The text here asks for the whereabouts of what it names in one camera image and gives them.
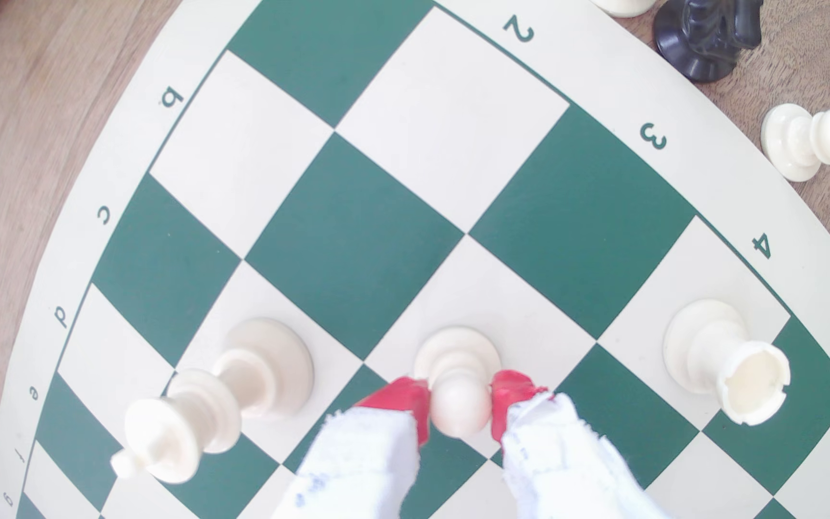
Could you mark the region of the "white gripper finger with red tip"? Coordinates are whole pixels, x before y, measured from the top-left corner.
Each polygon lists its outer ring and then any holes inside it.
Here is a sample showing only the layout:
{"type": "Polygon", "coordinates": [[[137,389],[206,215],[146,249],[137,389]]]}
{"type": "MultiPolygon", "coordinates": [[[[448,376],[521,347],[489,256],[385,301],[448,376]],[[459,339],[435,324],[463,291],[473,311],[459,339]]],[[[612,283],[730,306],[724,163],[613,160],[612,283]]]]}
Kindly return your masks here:
{"type": "Polygon", "coordinates": [[[403,376],[327,417],[273,518],[398,518],[430,407],[427,381],[403,376]]]}
{"type": "Polygon", "coordinates": [[[565,393],[502,370],[490,383],[490,432],[519,518],[667,518],[608,437],[565,393]]]}

